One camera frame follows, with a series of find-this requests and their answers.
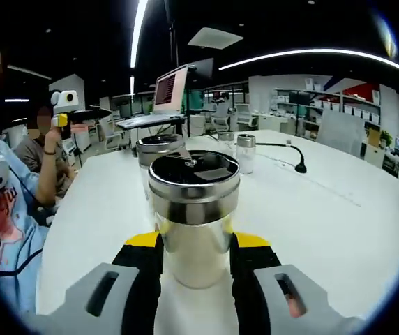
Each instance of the ceiling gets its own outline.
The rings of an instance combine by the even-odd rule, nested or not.
[[[130,69],[138,0],[11,1],[0,10],[4,60],[52,80],[8,70],[6,95],[26,98],[73,73],[85,81],[87,105],[98,103],[102,96],[129,93],[131,75],[135,76],[136,92],[148,91],[148,85],[158,76],[176,67],[170,56],[167,18],[174,20],[179,65],[213,57],[218,68],[262,54],[309,47],[338,47],[387,57],[372,19],[372,14],[378,12],[366,3],[149,0],[137,65]],[[388,17],[399,38],[399,7],[381,6],[376,10]],[[243,36],[243,40],[224,50],[189,46],[202,27],[222,29]],[[394,61],[399,63],[399,55]],[[371,60],[337,55],[280,57],[217,70],[211,85],[244,80],[249,75],[287,73],[352,77],[387,84],[399,91],[398,70]]]

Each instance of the man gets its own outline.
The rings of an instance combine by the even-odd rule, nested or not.
[[[46,94],[44,99],[36,99],[33,102],[33,108],[37,112],[27,122],[29,136],[18,144],[15,153],[30,171],[40,172],[43,157],[45,156],[45,134],[51,127],[52,106],[50,105],[50,94]],[[63,150],[60,144],[56,146],[55,153],[57,182],[54,187],[56,196],[63,198],[75,178],[75,172],[63,160]]]
[[[3,72],[0,55],[0,77]],[[3,113],[0,104],[0,120]],[[48,207],[55,203],[55,150],[60,140],[58,129],[52,128],[46,133],[44,150],[47,153],[39,176],[29,171],[7,144],[0,141],[0,156],[9,167],[6,184],[0,189],[0,287],[11,306],[19,311],[35,311],[40,250],[48,231],[38,226],[27,209],[35,200]]]

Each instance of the potted plant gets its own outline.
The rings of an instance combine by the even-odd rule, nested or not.
[[[381,131],[379,139],[381,140],[381,146],[383,149],[390,147],[390,144],[392,144],[392,137],[388,131]]]

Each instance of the table surface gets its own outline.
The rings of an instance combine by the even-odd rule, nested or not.
[[[399,274],[399,180],[316,142],[275,131],[244,133],[258,142],[291,140],[308,173],[294,171],[295,150],[258,146],[254,172],[241,175],[234,230],[267,239],[283,264],[328,292],[335,310],[366,318]],[[213,149],[217,142],[193,137],[186,146]],[[152,229],[137,159],[129,151],[89,158],[44,245],[38,313],[54,311],[75,281],[113,261],[125,240]],[[238,334],[229,274],[206,290],[189,290],[167,272],[161,283],[155,334]]]

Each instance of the stainless steel jar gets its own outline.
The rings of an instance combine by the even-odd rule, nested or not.
[[[181,135],[155,135],[142,138],[136,142],[136,152],[139,160],[139,167],[141,172],[142,185],[144,187],[145,198],[149,204],[148,217],[151,224],[155,225],[156,219],[154,210],[150,203],[150,188],[149,188],[149,167],[152,162],[161,157],[179,150],[185,150],[186,143]]]
[[[149,169],[153,208],[174,277],[206,288],[225,270],[238,202],[239,164],[205,150],[157,158]]]

